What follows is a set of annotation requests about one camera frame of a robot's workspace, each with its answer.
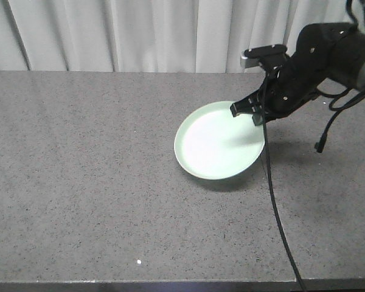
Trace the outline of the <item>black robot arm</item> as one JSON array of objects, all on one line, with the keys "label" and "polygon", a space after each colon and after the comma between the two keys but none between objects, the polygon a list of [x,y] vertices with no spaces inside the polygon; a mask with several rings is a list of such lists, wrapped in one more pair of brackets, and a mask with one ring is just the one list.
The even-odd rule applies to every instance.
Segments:
[{"label": "black robot arm", "polygon": [[242,52],[241,66],[261,66],[261,87],[230,106],[232,116],[251,114],[256,125],[289,116],[318,96],[317,86],[329,78],[346,88],[365,90],[365,33],[351,23],[305,26],[296,50],[275,44]]}]

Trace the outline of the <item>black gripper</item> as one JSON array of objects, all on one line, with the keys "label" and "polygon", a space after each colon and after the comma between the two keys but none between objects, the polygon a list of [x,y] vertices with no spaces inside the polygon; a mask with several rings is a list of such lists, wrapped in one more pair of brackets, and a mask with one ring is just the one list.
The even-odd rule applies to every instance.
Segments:
[{"label": "black gripper", "polygon": [[254,125],[289,116],[309,101],[310,94],[329,74],[335,47],[356,31],[351,23],[320,23],[305,26],[294,54],[279,69],[276,79],[230,106],[233,117],[253,114]]}]

